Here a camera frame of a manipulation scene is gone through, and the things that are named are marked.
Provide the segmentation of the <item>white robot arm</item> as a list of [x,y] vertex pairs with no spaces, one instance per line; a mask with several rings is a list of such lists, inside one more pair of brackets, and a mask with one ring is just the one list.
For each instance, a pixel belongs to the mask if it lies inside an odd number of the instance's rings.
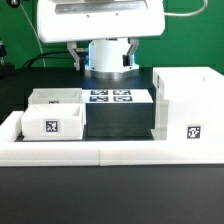
[[76,43],[87,41],[88,61],[76,68],[116,79],[136,71],[134,54],[141,37],[165,29],[163,0],[38,0],[37,32],[44,43],[67,44],[74,58]]

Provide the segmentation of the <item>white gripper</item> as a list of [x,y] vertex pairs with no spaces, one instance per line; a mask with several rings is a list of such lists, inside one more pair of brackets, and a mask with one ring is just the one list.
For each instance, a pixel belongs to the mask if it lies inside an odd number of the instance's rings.
[[68,42],[67,49],[77,71],[84,59],[77,44],[107,38],[125,38],[122,55],[125,68],[134,65],[139,39],[159,36],[165,29],[163,0],[38,0],[37,31],[44,43]]

